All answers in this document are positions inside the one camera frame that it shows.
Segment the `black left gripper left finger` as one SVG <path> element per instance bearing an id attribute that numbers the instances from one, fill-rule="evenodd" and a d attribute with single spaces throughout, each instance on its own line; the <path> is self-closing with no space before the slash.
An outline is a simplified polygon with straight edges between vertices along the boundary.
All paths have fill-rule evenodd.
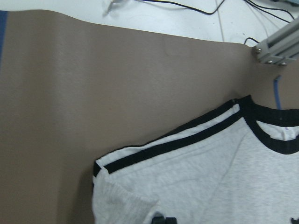
<path id="1" fill-rule="evenodd" d="M 152 224 L 164 224 L 164 217 L 163 216 L 153 217 Z"/>

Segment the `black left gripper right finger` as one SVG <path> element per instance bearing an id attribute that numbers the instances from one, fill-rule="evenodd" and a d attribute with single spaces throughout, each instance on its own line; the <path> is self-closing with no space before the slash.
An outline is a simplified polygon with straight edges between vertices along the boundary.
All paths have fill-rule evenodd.
<path id="1" fill-rule="evenodd" d="M 166 217 L 165 224 L 177 224 L 177 219 L 175 217 Z"/>

